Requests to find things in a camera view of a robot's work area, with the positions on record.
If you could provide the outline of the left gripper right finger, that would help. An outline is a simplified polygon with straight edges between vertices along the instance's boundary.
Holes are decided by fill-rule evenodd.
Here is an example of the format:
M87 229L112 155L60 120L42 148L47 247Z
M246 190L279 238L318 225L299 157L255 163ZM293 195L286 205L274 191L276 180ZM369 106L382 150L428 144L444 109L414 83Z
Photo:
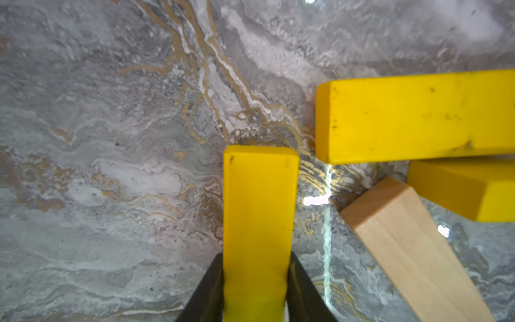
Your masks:
M286 302L291 322L337 322L294 252L288 267Z

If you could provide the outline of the natural wooden block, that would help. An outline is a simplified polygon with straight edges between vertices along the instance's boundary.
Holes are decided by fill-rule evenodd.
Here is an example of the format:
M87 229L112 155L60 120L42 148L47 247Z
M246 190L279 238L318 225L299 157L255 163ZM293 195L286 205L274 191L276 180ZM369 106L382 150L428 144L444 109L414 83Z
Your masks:
M421 321L494 320L411 186L386 177L340 215Z

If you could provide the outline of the yellow block diagonal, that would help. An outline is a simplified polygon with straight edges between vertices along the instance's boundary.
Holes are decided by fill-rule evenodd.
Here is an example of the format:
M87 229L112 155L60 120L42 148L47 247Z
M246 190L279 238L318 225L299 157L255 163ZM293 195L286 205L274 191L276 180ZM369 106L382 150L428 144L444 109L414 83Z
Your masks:
M224 321L284 319L299 163L291 148L224 151Z

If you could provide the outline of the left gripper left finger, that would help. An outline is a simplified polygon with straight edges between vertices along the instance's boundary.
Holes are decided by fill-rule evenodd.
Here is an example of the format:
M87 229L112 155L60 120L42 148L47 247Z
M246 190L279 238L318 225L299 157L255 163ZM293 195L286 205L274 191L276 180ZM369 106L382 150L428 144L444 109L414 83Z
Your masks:
M224 306L223 254L218 253L176 322L220 322Z

